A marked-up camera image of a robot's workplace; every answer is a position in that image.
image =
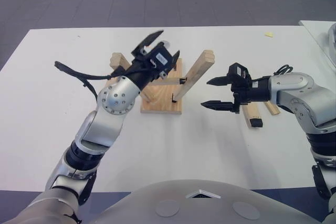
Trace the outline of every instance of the black cable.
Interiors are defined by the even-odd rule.
[[[55,67],[58,70],[64,73],[67,73],[70,76],[76,77],[78,80],[80,80],[83,83],[83,86],[87,87],[92,92],[96,101],[98,98],[97,92],[88,80],[110,80],[111,78],[118,77],[121,75],[128,76],[133,73],[152,71],[152,69],[150,68],[145,68],[145,69],[133,70],[133,71],[125,73],[125,69],[122,68],[121,66],[118,66],[112,74],[108,74],[107,76],[92,76],[90,74],[85,74],[85,73],[74,71],[73,69],[69,68],[68,66],[64,65],[63,63],[59,61],[55,61]]]
[[[278,71],[274,72],[273,74],[275,76],[278,76],[280,74],[291,73],[292,71],[293,71],[293,67],[286,64],[286,65],[283,65],[281,68],[279,68]]]

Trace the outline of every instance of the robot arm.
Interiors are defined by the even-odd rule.
[[[123,120],[133,108],[136,97],[149,82],[166,78],[179,58],[180,52],[172,56],[163,42],[150,52],[145,51],[144,47],[162,32],[148,35],[132,51],[135,57],[132,65],[121,71],[123,74],[115,84],[99,92],[96,109],[86,117],[74,141],[63,153],[47,182],[46,191],[7,224],[81,223],[77,218],[78,206],[89,198],[99,163],[119,136]],[[75,76],[73,70],[68,73]]]
[[[227,76],[214,78],[208,84],[231,84],[234,103],[207,101],[202,103],[206,108],[239,113],[241,104],[271,101],[293,113],[311,144],[311,152],[316,161],[312,171],[318,193],[322,198],[330,199],[330,211],[336,210],[335,93],[316,85],[304,73],[287,73],[252,80],[247,68],[238,63],[230,66]]]

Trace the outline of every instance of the wooden block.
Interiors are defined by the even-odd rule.
[[[180,85],[180,79],[181,77],[167,77],[164,80],[160,78],[148,83],[148,86]]]
[[[131,66],[131,64],[122,53],[114,52],[112,53],[112,57],[110,59],[110,67],[114,70],[118,66],[122,66],[126,70]]]
[[[242,105],[242,110],[246,123],[249,127],[262,127],[263,121],[259,114],[258,106],[256,102],[251,102],[248,105]]]
[[[176,70],[172,69],[167,78],[181,78],[182,77],[182,60],[178,59]],[[181,114],[182,101],[172,102],[173,90],[177,85],[169,86],[150,86],[147,87],[154,94],[154,98],[150,102],[142,100],[142,113],[163,113],[163,114]]]
[[[280,110],[278,108],[278,106],[276,106],[275,104],[271,103],[270,101],[264,102],[264,104],[266,105],[269,113],[271,113],[271,115],[277,115],[280,114]]]
[[[131,64],[127,61],[122,53],[114,52],[112,53],[112,57],[110,59],[110,67],[115,70],[118,66],[122,66],[126,70],[131,66]],[[140,96],[146,101],[150,102],[154,97],[154,94],[148,89],[148,87],[145,87],[141,91]]]
[[[174,90],[173,100],[179,101],[214,63],[214,52],[204,50],[185,76],[186,82]]]

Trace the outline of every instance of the yellow sticky note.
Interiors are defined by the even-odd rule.
[[[268,31],[267,33],[265,33],[265,36],[266,37],[270,37],[270,38],[273,38],[273,33]]]

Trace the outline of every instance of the white table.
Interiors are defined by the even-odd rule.
[[[0,72],[0,190],[44,190],[93,95],[54,67],[59,60],[85,73],[111,72],[112,52],[131,50],[158,28],[31,30]],[[271,31],[273,38],[266,37]],[[239,62],[253,78],[284,64],[310,74],[335,92],[335,72],[302,26],[165,28],[161,39],[181,50],[184,73],[204,49],[216,63],[183,98],[182,115],[141,114],[140,98],[120,137],[104,156],[93,191],[133,191],[169,179],[209,179],[250,189],[314,186],[309,143],[293,115],[271,116],[263,104],[262,129],[242,114],[208,110],[207,100],[232,101],[229,87],[206,85]],[[92,82],[96,89],[104,81]]]
[[[304,26],[310,35],[314,38],[316,43],[324,51],[325,55],[330,59],[330,47],[328,31],[336,21],[315,21],[315,20],[301,20],[299,24]]]

